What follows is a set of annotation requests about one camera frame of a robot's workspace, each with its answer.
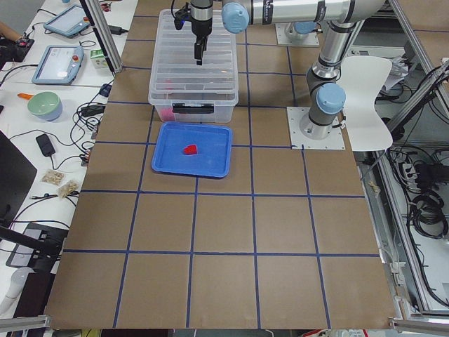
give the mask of translucent storage box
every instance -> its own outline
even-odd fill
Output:
[[[212,34],[203,65],[194,59],[190,22],[175,29],[170,10],[161,11],[149,81],[148,101],[163,121],[227,123],[239,100],[236,39],[213,11]]]

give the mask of container lid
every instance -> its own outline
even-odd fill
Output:
[[[164,123],[154,150],[158,172],[223,178],[229,173],[232,130],[207,124]],[[196,154],[189,151],[195,147]]]
[[[238,97],[238,71],[235,35],[224,27],[221,11],[213,11],[213,27],[203,54],[203,65],[194,59],[190,22],[176,30],[170,10],[161,11],[149,83],[152,99],[223,100]]]

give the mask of blue plastic tray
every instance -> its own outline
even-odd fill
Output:
[[[197,154],[184,154],[195,144]],[[152,168],[158,172],[223,178],[229,173],[232,130],[207,124],[164,123],[154,151]]]

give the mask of green bowl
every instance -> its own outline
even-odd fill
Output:
[[[61,99],[51,91],[44,91],[32,97],[28,102],[28,110],[36,117],[52,121],[62,112]]]

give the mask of small box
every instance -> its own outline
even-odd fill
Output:
[[[107,62],[103,51],[101,49],[95,49],[91,51],[91,60],[95,68],[107,68]]]
[[[176,30],[170,10],[161,11],[148,101],[162,121],[227,123],[239,100],[236,38],[213,11],[203,65],[194,59],[190,22]]]

